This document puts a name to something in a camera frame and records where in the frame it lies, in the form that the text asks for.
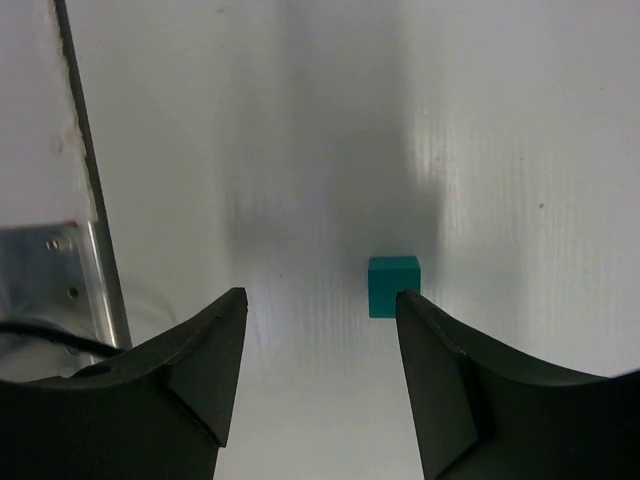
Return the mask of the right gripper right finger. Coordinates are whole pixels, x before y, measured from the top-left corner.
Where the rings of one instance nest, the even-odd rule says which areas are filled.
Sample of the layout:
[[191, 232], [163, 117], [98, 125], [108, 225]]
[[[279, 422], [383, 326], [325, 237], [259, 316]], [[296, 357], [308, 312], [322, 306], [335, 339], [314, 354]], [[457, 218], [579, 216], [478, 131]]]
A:
[[639, 375], [543, 361], [414, 291], [396, 324], [428, 479], [635, 479]]

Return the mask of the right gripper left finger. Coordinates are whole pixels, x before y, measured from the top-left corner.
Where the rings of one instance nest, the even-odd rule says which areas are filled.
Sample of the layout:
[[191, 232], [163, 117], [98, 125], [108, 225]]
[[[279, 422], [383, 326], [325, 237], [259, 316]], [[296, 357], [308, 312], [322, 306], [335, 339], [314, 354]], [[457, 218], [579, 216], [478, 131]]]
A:
[[211, 479], [225, 447], [248, 300], [191, 319], [73, 376], [1, 384], [4, 479]]

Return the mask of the teal cube block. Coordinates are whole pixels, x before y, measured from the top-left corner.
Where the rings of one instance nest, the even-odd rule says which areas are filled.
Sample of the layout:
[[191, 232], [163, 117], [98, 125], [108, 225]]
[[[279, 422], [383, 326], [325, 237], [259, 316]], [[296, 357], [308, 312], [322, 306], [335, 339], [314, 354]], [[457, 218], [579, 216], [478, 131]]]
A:
[[421, 266], [416, 256], [371, 257], [368, 262], [368, 310], [372, 319], [394, 318], [396, 297], [421, 291]]

